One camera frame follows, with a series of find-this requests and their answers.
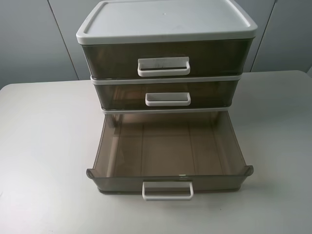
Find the smoky transparent drawer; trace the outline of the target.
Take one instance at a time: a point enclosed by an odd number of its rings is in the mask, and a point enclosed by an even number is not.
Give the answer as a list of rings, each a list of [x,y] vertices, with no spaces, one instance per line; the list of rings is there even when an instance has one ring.
[[[225,108],[232,104],[237,80],[95,85],[105,110]]]
[[[93,77],[139,78],[139,59],[188,58],[189,77],[240,75],[252,39],[84,45]]]
[[[238,191],[253,172],[221,111],[106,115],[86,174],[101,193],[153,201]]]

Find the white plastic drawer cabinet frame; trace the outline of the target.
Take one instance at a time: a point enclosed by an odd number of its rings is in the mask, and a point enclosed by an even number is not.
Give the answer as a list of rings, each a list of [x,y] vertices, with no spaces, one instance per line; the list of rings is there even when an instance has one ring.
[[[160,43],[254,39],[257,25],[233,0],[104,0],[99,2],[77,31],[84,45]],[[139,78],[93,77],[92,84],[180,83],[229,81],[235,76],[189,77],[188,58],[138,60]],[[225,108],[105,110],[106,114],[223,111]]]

